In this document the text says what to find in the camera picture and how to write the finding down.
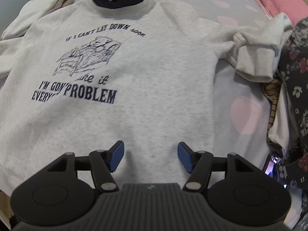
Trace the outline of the grey printed sweatshirt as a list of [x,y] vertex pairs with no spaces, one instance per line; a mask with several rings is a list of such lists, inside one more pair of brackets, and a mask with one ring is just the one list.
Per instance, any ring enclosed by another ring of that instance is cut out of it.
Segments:
[[218,61],[269,82],[291,31],[283,13],[263,28],[233,27],[176,0],[83,0],[40,18],[1,42],[1,191],[65,152],[117,140],[126,151],[118,184],[184,185],[178,143],[213,151]]

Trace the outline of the beige folded garment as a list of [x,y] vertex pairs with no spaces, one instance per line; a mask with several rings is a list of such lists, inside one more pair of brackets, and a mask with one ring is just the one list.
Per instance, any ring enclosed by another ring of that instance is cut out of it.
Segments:
[[72,5],[75,2],[75,0],[58,0],[56,4],[53,6],[51,11],[56,11],[60,8]]

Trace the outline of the dark floral fabric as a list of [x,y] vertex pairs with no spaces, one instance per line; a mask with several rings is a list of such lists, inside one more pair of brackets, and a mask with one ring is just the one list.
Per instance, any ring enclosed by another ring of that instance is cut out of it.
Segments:
[[278,165],[283,184],[307,190],[307,18],[295,26],[282,48],[278,71],[287,90],[298,139]]

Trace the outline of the polka dot bed sheet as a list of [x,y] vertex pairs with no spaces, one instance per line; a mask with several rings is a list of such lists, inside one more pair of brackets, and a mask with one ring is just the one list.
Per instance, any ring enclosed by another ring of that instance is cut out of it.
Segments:
[[120,185],[184,184],[188,175],[177,158],[181,141],[215,155],[237,152],[261,166],[271,150],[263,78],[217,59],[207,39],[217,33],[225,44],[228,32],[253,23],[267,26],[253,0],[156,0],[123,37],[105,31],[122,46],[97,70],[92,86],[112,89],[114,102],[90,102],[81,92],[87,83],[76,77],[61,93],[67,121],[50,147],[51,159],[123,140],[125,155],[115,173]]

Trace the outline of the smartphone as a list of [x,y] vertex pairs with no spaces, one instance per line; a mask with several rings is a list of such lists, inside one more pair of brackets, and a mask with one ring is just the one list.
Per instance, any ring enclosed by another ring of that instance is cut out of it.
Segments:
[[276,167],[277,164],[281,161],[281,155],[278,154],[276,151],[271,151],[267,155],[265,160],[264,166],[262,168],[263,173],[267,176],[274,178],[277,176]]

